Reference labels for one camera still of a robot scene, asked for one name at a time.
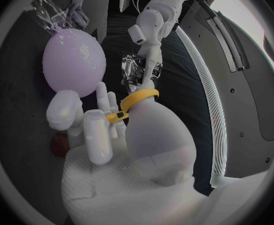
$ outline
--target purple ball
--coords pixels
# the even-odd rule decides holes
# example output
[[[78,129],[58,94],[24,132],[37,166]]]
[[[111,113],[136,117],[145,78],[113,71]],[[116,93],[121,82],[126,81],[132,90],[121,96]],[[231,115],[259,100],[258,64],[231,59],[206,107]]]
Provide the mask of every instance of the purple ball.
[[[60,29],[43,53],[43,73],[55,91],[73,90],[80,98],[96,90],[106,71],[106,57],[98,41],[78,29]]]

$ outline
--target black fabric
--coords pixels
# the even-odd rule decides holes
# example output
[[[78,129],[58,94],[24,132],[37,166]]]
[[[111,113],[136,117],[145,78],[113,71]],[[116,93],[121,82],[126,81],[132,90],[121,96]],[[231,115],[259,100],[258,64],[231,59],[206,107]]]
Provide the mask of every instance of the black fabric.
[[[121,85],[123,52],[137,52],[139,48],[128,33],[128,28],[135,23],[135,16],[110,14],[107,36],[101,44],[107,61],[103,81],[109,91],[116,93],[118,104],[128,95],[126,88]],[[160,93],[157,101],[171,109],[190,130],[197,153],[194,187],[198,192],[208,195],[212,191],[213,140],[205,92],[192,59],[175,31],[162,40],[161,50],[163,68],[157,84]]]

